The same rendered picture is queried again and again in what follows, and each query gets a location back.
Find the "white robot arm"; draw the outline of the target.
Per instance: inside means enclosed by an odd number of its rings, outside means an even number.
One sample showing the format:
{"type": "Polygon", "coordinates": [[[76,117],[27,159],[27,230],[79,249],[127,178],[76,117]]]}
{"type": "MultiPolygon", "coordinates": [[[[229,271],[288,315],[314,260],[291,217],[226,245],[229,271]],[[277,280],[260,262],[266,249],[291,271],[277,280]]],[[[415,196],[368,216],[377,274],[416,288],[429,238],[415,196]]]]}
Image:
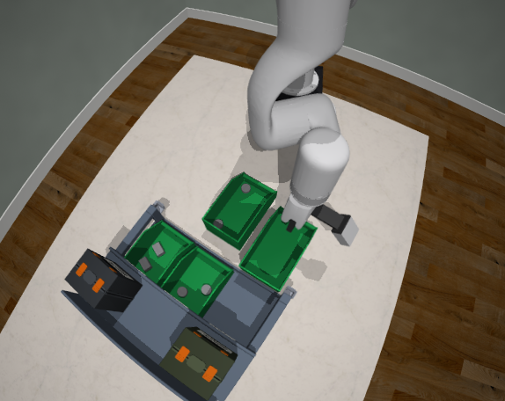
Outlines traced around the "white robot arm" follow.
{"type": "MultiPolygon", "coordinates": [[[[348,12],[356,2],[276,0],[277,36],[258,61],[247,88],[255,143],[264,150],[299,144],[290,190],[308,206],[329,198],[350,155],[331,99],[322,93],[306,94],[318,87],[314,69],[343,46],[348,12]],[[281,93],[301,97],[276,101],[281,93]]],[[[341,245],[350,247],[359,231],[351,215],[324,204],[311,215],[332,227],[341,245]]]]}

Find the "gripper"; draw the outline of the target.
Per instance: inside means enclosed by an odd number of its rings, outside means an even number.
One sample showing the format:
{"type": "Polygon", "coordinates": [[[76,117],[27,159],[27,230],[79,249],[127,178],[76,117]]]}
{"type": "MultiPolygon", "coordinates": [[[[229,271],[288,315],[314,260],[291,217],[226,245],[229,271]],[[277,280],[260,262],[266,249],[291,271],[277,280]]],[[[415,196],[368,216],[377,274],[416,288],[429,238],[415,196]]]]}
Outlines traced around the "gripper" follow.
{"type": "MultiPolygon", "coordinates": [[[[324,203],[322,203],[322,204],[324,204],[324,203]]],[[[320,205],[322,205],[322,204],[320,204],[320,205]]],[[[288,232],[291,232],[293,230],[293,228],[295,228],[294,226],[296,226],[296,228],[298,230],[300,230],[304,226],[304,224],[306,223],[308,218],[311,216],[311,213],[315,209],[315,207],[318,207],[320,205],[317,205],[317,206],[305,205],[305,204],[301,203],[300,201],[298,201],[294,197],[294,195],[291,193],[287,202],[286,202],[284,210],[282,211],[282,216],[281,216],[281,220],[283,222],[289,221],[289,225],[286,230],[288,232]]]]}

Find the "grey shelf rack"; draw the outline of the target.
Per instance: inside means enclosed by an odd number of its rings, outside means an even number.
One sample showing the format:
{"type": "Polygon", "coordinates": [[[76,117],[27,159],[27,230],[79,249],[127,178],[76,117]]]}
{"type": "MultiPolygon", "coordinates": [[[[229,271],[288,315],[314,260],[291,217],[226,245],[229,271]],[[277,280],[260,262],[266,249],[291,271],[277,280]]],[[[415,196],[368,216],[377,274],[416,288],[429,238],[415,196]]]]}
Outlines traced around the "grey shelf rack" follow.
{"type": "Polygon", "coordinates": [[[238,355],[209,399],[224,401],[297,291],[288,285],[281,295],[276,293],[164,219],[161,215],[164,210],[164,204],[158,200],[150,204],[116,250],[109,247],[105,256],[143,285],[124,312],[96,310],[80,294],[65,290],[61,293],[127,357],[183,401],[207,400],[158,364],[186,327],[200,328],[238,355]],[[233,275],[204,317],[123,258],[152,219],[155,222],[151,226],[163,220],[194,242],[195,248],[198,246],[233,269],[233,275]]]}

